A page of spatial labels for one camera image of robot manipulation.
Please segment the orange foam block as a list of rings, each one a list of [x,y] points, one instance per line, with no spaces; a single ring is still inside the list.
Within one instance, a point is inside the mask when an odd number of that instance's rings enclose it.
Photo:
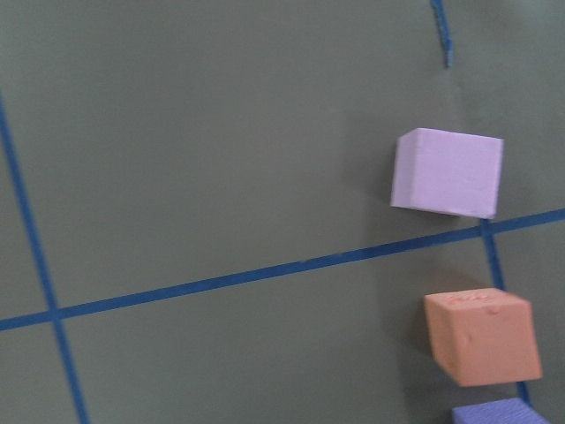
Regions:
[[[531,302],[495,288],[424,297],[432,355],[461,387],[543,376]]]

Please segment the pink foam block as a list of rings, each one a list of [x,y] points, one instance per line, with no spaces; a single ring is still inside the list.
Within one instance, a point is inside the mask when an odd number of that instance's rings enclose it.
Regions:
[[[452,216],[496,216],[504,140],[416,128],[396,143],[391,205]]]

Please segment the purple foam block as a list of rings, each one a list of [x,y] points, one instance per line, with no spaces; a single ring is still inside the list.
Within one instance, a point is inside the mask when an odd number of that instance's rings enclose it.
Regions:
[[[459,406],[451,412],[455,424],[549,424],[520,398]]]

